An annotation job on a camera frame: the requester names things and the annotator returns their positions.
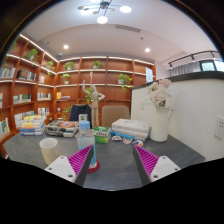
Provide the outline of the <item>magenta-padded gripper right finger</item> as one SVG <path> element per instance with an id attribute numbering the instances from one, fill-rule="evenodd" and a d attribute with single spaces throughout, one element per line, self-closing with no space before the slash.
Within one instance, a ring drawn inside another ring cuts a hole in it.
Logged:
<path id="1" fill-rule="evenodd" d="M 133 146 L 133 156 L 143 186 L 180 170 L 167 156 L 158 157 L 137 145 Z"/>

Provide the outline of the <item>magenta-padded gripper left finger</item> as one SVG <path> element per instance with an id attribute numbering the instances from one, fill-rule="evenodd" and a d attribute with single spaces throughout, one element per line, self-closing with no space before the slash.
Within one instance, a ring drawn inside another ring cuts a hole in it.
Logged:
<path id="1" fill-rule="evenodd" d="M 69 157 L 59 156 L 46 168 L 46 171 L 78 186 L 82 186 L 85 182 L 93 155 L 93 146 L 87 146 Z"/>

